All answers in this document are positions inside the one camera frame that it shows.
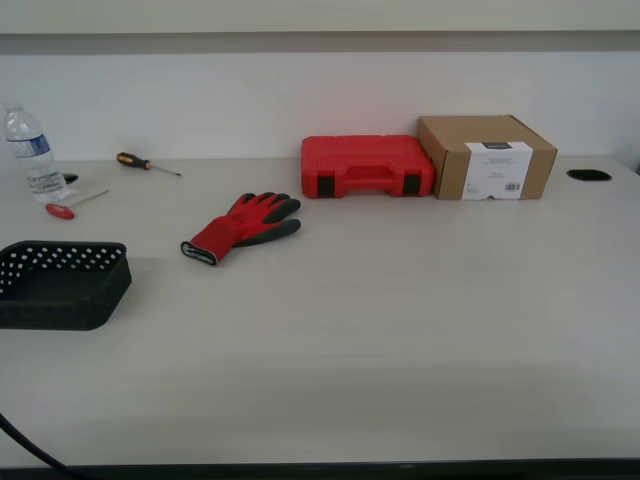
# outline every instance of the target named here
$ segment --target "cardboard box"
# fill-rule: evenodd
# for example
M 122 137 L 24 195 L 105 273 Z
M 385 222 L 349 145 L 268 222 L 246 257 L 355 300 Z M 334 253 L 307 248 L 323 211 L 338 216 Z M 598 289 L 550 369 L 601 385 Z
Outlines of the cardboard box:
M 440 200 L 540 198 L 558 150 L 510 115 L 420 117 Z

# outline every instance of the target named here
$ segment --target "work glove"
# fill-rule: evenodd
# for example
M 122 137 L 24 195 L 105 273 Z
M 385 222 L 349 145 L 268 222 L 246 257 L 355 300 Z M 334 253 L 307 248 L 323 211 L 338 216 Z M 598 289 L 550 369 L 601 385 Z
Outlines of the work glove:
M 285 193 L 245 193 L 229 213 L 214 219 L 190 242 L 182 242 L 182 253 L 217 265 L 233 247 L 258 245 L 297 232 L 300 221 L 284 218 L 299 208 L 300 202 Z

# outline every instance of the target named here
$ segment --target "black basket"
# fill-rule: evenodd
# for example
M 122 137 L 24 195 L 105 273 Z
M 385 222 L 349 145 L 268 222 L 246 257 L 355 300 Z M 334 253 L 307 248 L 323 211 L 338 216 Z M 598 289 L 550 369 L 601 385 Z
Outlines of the black basket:
M 0 328 L 93 330 L 131 284 L 120 243 L 15 243 L 0 252 Z

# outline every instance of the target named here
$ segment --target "screwdriver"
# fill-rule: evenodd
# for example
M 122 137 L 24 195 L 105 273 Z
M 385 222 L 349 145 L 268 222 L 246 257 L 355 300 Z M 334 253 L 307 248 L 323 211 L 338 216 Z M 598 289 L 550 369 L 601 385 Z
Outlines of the screwdriver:
M 89 200 L 93 200 L 100 195 L 104 195 L 108 193 L 109 190 L 105 190 L 104 192 L 96 193 L 95 195 L 91 195 L 90 197 L 85 198 L 84 200 L 80 200 L 79 202 L 72 203 L 71 205 L 58 205 L 57 203 L 47 203 L 44 208 L 47 209 L 54 217 L 62 218 L 63 220 L 71 220 L 75 218 L 76 214 L 73 213 L 71 207 L 75 207 L 80 205 L 81 203 L 88 202 Z
M 131 168 L 141 168 L 143 170 L 151 170 L 151 162 L 149 160 L 142 160 L 140 157 L 136 157 L 135 155 L 131 155 L 130 153 L 120 152 L 116 155 L 116 160 L 120 162 L 122 165 L 126 165 Z M 181 177 L 182 174 L 178 172 L 173 172 L 171 170 L 167 170 L 162 167 L 153 167 L 156 170 L 160 170 L 165 173 L 170 173 L 171 175 L 175 175 L 176 177 Z

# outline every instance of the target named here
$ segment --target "black cable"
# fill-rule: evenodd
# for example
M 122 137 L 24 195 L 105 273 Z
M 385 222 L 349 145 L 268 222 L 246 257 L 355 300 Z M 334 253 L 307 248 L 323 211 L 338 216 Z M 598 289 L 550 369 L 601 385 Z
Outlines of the black cable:
M 93 480 L 91 477 L 87 477 L 79 472 L 71 470 L 64 463 L 59 462 L 55 458 L 53 458 L 48 453 L 44 452 L 40 448 L 38 448 L 31 440 L 25 437 L 20 431 L 9 423 L 1 413 L 0 413 L 0 429 L 9 435 L 18 445 L 24 448 L 27 452 L 31 453 L 33 456 L 39 458 L 44 463 L 49 465 L 51 468 L 56 470 L 57 472 L 69 477 L 74 480 Z

